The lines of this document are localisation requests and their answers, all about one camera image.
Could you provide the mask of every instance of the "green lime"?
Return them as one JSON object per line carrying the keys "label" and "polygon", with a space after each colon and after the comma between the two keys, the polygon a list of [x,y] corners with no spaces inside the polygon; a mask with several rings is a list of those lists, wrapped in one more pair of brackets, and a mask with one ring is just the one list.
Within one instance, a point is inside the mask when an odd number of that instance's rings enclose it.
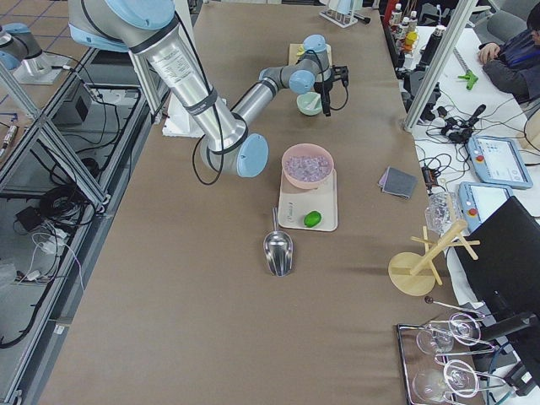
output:
{"label": "green lime", "polygon": [[304,217],[304,225],[308,228],[313,228],[321,222],[322,215],[318,211],[311,211]]}

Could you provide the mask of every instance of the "black monitor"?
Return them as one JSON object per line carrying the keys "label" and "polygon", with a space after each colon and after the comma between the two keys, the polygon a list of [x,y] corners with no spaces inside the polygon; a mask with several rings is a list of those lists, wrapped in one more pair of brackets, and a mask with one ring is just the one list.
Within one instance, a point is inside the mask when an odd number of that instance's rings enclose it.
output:
{"label": "black monitor", "polygon": [[[472,291],[497,322],[522,312],[540,317],[540,225],[516,197],[510,197],[467,237],[478,260],[464,248],[456,253]],[[540,326],[507,335],[532,379],[540,385]]]}

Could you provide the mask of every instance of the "ice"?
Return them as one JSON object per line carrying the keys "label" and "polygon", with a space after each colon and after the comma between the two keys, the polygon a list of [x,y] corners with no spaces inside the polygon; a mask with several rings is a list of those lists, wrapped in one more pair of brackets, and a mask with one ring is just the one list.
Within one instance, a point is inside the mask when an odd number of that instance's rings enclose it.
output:
{"label": "ice", "polygon": [[296,180],[320,181],[330,174],[330,162],[324,156],[292,156],[284,165],[287,174]]}

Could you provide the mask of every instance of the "robotic arm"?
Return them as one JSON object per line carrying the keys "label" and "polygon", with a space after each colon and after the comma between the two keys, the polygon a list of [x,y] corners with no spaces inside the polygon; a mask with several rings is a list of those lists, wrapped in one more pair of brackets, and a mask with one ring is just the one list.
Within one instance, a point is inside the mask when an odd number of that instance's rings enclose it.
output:
{"label": "robotic arm", "polygon": [[7,70],[16,69],[22,63],[32,77],[40,77],[51,71],[46,54],[30,29],[21,23],[0,25],[0,62]]}
{"label": "robotic arm", "polygon": [[[327,95],[328,83],[334,80],[326,42],[321,35],[312,35],[305,40],[305,54],[297,65],[263,70],[259,81],[231,111],[181,39],[183,23],[173,0],[68,1],[75,41],[108,51],[130,51],[152,65],[207,135],[201,156],[216,171],[223,160],[226,172],[257,176],[267,163],[268,146],[263,136],[248,136],[248,125],[280,89],[303,94],[314,85],[317,89],[317,82],[321,94]],[[322,98],[329,103],[328,97]]]}

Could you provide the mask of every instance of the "white table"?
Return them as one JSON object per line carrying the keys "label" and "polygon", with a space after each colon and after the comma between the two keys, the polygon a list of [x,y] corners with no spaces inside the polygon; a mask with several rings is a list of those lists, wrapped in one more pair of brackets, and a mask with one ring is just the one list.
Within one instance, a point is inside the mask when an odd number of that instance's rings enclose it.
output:
{"label": "white table", "polygon": [[[419,50],[425,46],[429,36],[433,32],[433,27],[418,27],[418,44],[414,50],[413,63],[416,64],[420,60]],[[440,89],[443,92],[439,98],[437,106],[443,105],[449,112],[449,116],[460,116],[468,118],[479,105],[485,104],[486,110],[480,116],[490,116],[489,121],[480,120],[476,128],[481,131],[475,132],[485,136],[494,136],[501,138],[519,138],[522,137],[522,132],[527,119],[522,113],[521,107],[511,94],[506,94],[496,89],[488,76],[483,72],[482,66],[477,60],[478,40],[472,29],[465,29],[457,42],[457,50],[462,55],[468,67],[478,76],[478,81],[475,83],[472,90],[466,89],[466,82],[457,76],[463,75],[463,68],[457,61],[454,54],[451,55],[445,69],[439,79]],[[494,125],[496,122],[504,122],[505,125]],[[444,121],[436,118],[430,127],[417,125],[413,129],[413,136],[417,144],[418,158],[433,157],[437,154],[447,153],[452,158],[463,160],[459,156],[459,147],[451,143],[434,143],[433,139],[426,134],[427,128],[443,127]],[[538,162],[540,158],[522,152],[521,156],[525,162]],[[455,169],[462,169],[461,163],[455,160],[452,165]],[[525,206],[529,213],[533,216],[540,216],[540,168],[538,166],[527,168],[533,181],[534,187],[528,190],[514,190],[514,194]],[[439,182],[446,182],[446,188],[449,192],[457,192],[457,188],[462,181],[479,181],[473,170],[467,170],[461,173],[455,170],[444,170]],[[442,189],[434,189],[434,192],[442,191]],[[447,265],[451,273],[452,287],[456,294],[457,301],[460,304],[467,302],[478,301],[473,291],[471,290],[462,265],[459,262],[455,252],[450,250],[447,256]],[[497,369],[495,374],[505,375],[510,371],[511,366],[501,367]],[[500,400],[506,393],[506,388],[493,389],[491,392],[495,398]],[[510,397],[506,402],[508,405],[533,405],[540,403],[540,389],[538,387],[526,397]]]}

